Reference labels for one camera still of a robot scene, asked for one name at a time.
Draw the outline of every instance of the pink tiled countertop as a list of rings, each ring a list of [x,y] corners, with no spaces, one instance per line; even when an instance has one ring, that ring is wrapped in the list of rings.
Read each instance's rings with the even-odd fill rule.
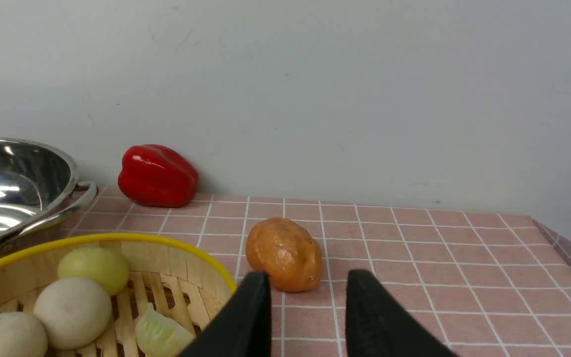
[[[571,268],[526,216],[198,194],[183,208],[133,205],[102,190],[66,235],[172,237],[217,258],[239,282],[245,238],[269,217],[319,242],[320,287],[272,294],[273,356],[346,357],[347,271],[369,269],[430,332],[463,357],[571,357]]]

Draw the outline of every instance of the bamboo steamer basket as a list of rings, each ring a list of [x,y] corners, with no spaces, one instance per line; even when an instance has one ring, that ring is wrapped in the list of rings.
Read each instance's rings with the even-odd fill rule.
[[[228,271],[200,249],[170,238],[108,233],[66,238],[0,258],[0,312],[32,313],[43,288],[57,280],[67,253],[102,246],[129,263],[127,287],[112,297],[114,318],[93,343],[75,351],[49,351],[58,357],[142,357],[134,328],[148,303],[199,334],[236,289]]]

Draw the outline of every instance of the red bell pepper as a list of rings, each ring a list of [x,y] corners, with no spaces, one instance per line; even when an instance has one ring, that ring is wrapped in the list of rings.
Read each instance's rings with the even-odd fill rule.
[[[197,190],[197,170],[166,146],[132,146],[122,157],[118,187],[142,206],[182,207]]]

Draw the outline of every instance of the onion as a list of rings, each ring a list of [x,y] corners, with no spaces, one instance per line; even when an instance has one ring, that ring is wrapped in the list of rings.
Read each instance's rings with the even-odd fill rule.
[[[149,357],[175,357],[191,341],[193,334],[174,319],[158,314],[151,303],[136,324],[136,343]]]
[[[82,276],[102,285],[114,296],[124,289],[129,280],[129,265],[120,254],[99,246],[78,248],[61,259],[58,278]]]

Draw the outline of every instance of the yellow basket rim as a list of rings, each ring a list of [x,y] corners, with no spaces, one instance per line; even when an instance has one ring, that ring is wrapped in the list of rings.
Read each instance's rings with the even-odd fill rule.
[[[85,235],[71,238],[63,238],[52,242],[46,242],[44,244],[39,244],[20,250],[16,253],[12,253],[5,257],[0,258],[0,269],[3,269],[10,264],[21,261],[25,258],[32,257],[39,253],[44,253],[45,251],[50,251],[59,248],[65,248],[67,246],[73,246],[78,244],[86,244],[89,242],[98,241],[140,241],[140,242],[151,242],[155,244],[164,244],[172,246],[173,248],[181,249],[187,253],[191,253],[196,257],[207,262],[212,266],[226,281],[226,284],[230,288],[231,292],[235,292],[236,284],[230,273],[218,262],[215,258],[211,257],[205,251],[195,248],[194,246],[188,245],[185,242],[177,241],[175,239],[159,237],[154,235],[146,235],[144,233],[99,233],[96,235]]]

